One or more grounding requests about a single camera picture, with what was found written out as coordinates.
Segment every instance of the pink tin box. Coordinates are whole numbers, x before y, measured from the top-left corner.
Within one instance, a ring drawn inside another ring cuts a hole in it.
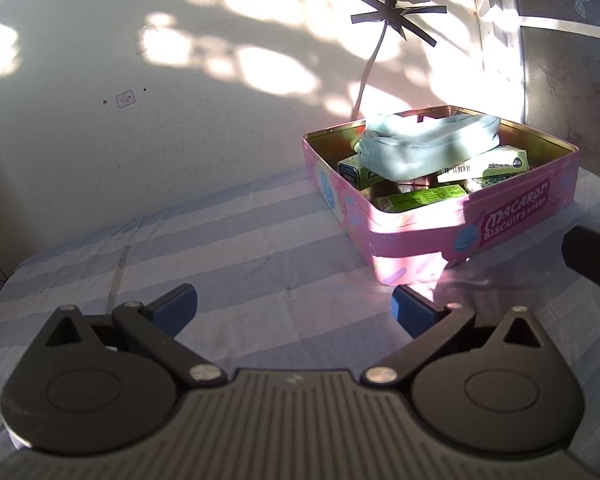
[[[416,122],[458,112],[478,113],[438,106],[399,115]],[[496,246],[573,202],[578,149],[502,120],[500,143],[525,149],[530,171],[462,198],[405,213],[385,213],[336,170],[339,160],[354,154],[364,127],[365,121],[355,121],[306,134],[302,148],[309,179],[385,285],[437,279],[446,267]]]

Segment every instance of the blue gripper pad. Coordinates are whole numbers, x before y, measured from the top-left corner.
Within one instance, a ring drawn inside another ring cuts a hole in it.
[[[196,289],[183,283],[141,310],[143,316],[171,337],[176,337],[198,309]]]
[[[398,285],[391,296],[391,314],[407,334],[416,338],[439,322],[445,310],[408,286]]]

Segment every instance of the blue circle print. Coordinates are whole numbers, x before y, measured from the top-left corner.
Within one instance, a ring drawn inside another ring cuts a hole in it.
[[[336,207],[336,201],[333,198],[333,191],[331,190],[331,184],[329,184],[329,179],[324,173],[320,173],[320,184],[322,185],[322,191],[324,192],[324,197],[329,204],[331,209]]]
[[[569,163],[562,170],[562,178],[560,180],[560,184],[562,184],[562,187],[569,186],[572,183],[573,177],[574,177],[573,164]]]
[[[350,196],[347,196],[344,199],[344,203],[347,205],[347,215],[349,216],[349,220],[352,225],[357,226],[360,224],[360,211],[356,203],[353,202],[353,199]]]
[[[462,229],[456,240],[454,240],[454,249],[457,253],[463,253],[470,249],[478,237],[478,228],[475,225],[468,225]]]

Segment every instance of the metal screw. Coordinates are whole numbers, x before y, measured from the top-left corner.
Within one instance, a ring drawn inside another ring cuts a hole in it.
[[[370,383],[387,384],[398,378],[398,372],[388,366],[374,366],[365,372],[365,377]]]
[[[195,365],[189,375],[195,381],[213,381],[222,376],[222,370],[216,365]]]

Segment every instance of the light blue cloth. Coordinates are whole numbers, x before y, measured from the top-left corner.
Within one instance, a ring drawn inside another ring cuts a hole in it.
[[[397,115],[373,116],[356,145],[360,163],[393,182],[435,173],[492,150],[500,119],[460,114],[413,123]]]
[[[531,309],[571,366],[586,412],[571,451],[600,473],[600,288],[568,269],[562,236],[600,231],[600,178],[580,170],[576,203],[417,289],[497,322]],[[305,168],[97,232],[21,264],[0,292],[0,390],[53,310],[104,314],[183,282],[198,313],[177,339],[237,367],[349,368],[354,376],[410,337]],[[0,462],[14,452],[0,421]]]

